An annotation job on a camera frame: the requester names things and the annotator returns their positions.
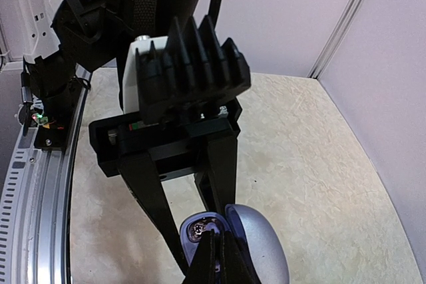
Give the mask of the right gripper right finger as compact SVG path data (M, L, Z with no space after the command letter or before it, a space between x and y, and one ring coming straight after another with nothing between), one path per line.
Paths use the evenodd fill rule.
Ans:
M221 283L260 283L255 272L246 264L237 241L230 231L221 233Z

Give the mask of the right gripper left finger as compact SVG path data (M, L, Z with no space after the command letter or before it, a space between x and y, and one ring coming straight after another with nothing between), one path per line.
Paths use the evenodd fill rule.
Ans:
M216 272L216 234L205 231L184 278L187 284L215 284Z

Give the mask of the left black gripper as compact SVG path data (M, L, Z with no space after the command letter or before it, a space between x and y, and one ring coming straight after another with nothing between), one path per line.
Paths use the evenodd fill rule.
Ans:
M236 199L242 107L234 99L226 109L226 114L181 126L143 126L137 113L89 124L90 144L99 167L107 177L121 174L183 274L186 258L160 177L196 172L194 182L206 210L225 214L226 206Z

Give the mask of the purple earbud charging case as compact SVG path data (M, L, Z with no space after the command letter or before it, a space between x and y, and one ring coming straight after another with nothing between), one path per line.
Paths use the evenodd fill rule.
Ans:
M184 220L180 226L180 242L190 266L199 242L187 236L188 226L202 218L212 220L207 231L216 234L216 272L221 283L221 233L230 231L237 241L246 264L260 283L289 283L290 272L280 240L269 221L257 210L241 204L228 204L225 214L202 212Z

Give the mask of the purple earbud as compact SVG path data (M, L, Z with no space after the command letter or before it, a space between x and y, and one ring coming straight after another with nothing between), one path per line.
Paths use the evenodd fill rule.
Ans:
M212 223L211 219L202 218L192 222L187 228L187 236L189 241L197 243L200 241L202 234L208 230L208 225Z

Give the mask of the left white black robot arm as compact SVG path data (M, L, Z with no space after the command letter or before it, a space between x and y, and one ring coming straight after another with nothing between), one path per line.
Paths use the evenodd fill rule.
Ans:
M30 51L21 73L23 127L1 197L1 282L69 283L71 180L90 74L116 60L123 114L89 126L101 170L121 176L164 238L186 283L247 275L229 231L196 237L185 257L162 183L193 174L206 209L236 197L238 95L250 69L215 27L221 0L196 24L198 0L20 0Z

